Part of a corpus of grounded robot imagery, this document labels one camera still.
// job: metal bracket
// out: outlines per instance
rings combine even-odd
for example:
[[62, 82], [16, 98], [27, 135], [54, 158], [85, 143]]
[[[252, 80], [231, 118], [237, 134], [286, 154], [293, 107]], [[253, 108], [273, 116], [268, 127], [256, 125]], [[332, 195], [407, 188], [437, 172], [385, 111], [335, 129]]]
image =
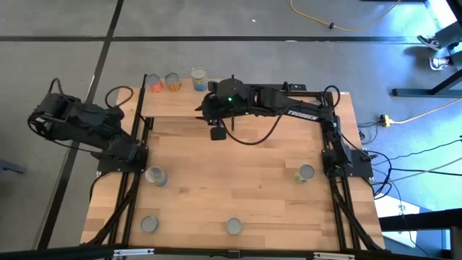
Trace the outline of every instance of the metal bracket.
[[324, 149], [322, 151], [322, 156], [324, 169], [326, 169], [326, 175], [328, 177], [373, 177], [370, 161], [360, 151], [352, 150], [352, 167], [346, 166], [345, 173], [341, 169], [336, 170], [332, 167], [333, 162], [336, 160], [336, 153], [332, 149]]
[[92, 156], [100, 161], [97, 170], [101, 173], [142, 173], [146, 168], [148, 151], [148, 146], [138, 147], [138, 157], [133, 164], [118, 160], [116, 157], [112, 157], [103, 152], [92, 152]]
[[154, 254], [153, 248], [114, 250], [114, 257], [117, 257], [117, 256], [146, 256], [150, 254]]
[[354, 260], [354, 255], [347, 255], [342, 253], [314, 253], [314, 259], [324, 260]]

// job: colorful can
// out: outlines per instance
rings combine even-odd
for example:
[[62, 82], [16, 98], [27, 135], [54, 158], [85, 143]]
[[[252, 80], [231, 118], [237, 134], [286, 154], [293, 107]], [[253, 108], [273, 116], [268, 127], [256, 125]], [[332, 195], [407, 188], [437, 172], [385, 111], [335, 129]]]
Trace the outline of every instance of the colorful can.
[[315, 169], [311, 165], [302, 165], [295, 173], [295, 181], [305, 183], [315, 175]]
[[180, 77], [172, 72], [165, 76], [165, 84], [169, 91], [177, 92], [181, 88]]
[[195, 66], [191, 70], [191, 77], [193, 78], [193, 86], [196, 91], [207, 90], [207, 71], [202, 66]]
[[167, 183], [167, 173], [161, 168], [150, 167], [144, 172], [147, 181], [154, 183], [156, 186], [164, 186]]
[[152, 92], [161, 92], [164, 85], [162, 80], [156, 74], [150, 74], [146, 77], [146, 87], [148, 87]]

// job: desk leg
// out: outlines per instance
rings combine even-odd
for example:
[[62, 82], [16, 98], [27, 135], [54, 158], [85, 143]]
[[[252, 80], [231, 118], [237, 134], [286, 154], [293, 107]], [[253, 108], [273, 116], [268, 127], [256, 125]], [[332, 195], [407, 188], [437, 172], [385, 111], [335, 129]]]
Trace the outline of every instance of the desk leg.
[[462, 70], [457, 71], [431, 90], [393, 89], [392, 93], [395, 97], [462, 98], [462, 90], [449, 90], [459, 82], [462, 82]]

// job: orange can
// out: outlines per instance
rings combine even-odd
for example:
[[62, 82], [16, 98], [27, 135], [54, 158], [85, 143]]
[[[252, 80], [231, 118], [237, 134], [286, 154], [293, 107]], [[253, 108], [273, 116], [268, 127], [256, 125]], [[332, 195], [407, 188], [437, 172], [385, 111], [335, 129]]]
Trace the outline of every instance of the orange can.
[[146, 77], [146, 87], [148, 87], [151, 92], [161, 92], [164, 85], [162, 80], [156, 74], [150, 74]]

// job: floor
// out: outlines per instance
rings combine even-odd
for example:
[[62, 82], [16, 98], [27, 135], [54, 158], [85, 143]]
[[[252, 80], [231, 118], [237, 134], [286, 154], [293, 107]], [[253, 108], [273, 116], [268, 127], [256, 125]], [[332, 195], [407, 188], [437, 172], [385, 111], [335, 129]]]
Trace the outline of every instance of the floor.
[[[1, 36], [106, 36], [117, 0], [3, 0]], [[358, 0], [294, 0], [295, 6], [342, 27], [360, 27], [392, 3]], [[329, 30], [295, 14], [288, 0], [138, 0], [125, 1], [115, 36], [380, 36], [390, 39], [433, 34], [434, 16], [424, 4], [399, 4], [373, 29]], [[94, 102], [118, 85], [139, 86], [144, 73], [176, 72], [188, 77], [193, 66], [207, 68], [209, 78], [235, 74], [244, 82], [304, 83], [310, 90], [336, 85], [350, 92], [358, 123], [388, 114], [395, 121], [449, 103], [445, 98], [399, 98], [394, 87], [431, 88], [455, 69], [431, 71], [435, 55], [422, 45], [379, 42], [130, 42], [111, 43]], [[85, 99], [103, 42], [0, 41], [0, 158], [27, 167], [26, 174], [0, 174], [0, 251], [31, 249], [37, 243], [60, 177], [66, 149], [35, 136], [26, 119], [43, 99], [50, 81], [59, 77], [64, 92]], [[418, 120], [380, 129], [366, 147], [389, 157], [405, 155], [458, 139], [462, 103]], [[374, 129], [365, 129], [367, 138]], [[461, 143], [436, 152], [394, 160], [395, 168], [428, 169], [456, 159]], [[50, 247], [79, 243], [87, 213], [89, 187], [97, 162], [79, 152], [66, 190]], [[462, 164], [444, 168], [460, 172]], [[386, 170], [386, 165], [378, 170]], [[393, 172], [394, 178], [407, 173]], [[382, 180], [377, 173], [375, 180]], [[462, 179], [424, 174], [397, 181], [403, 200], [430, 210], [462, 207]], [[397, 197], [395, 190], [390, 193]], [[419, 245], [424, 235], [417, 236]], [[421, 254], [418, 249], [409, 254]]]

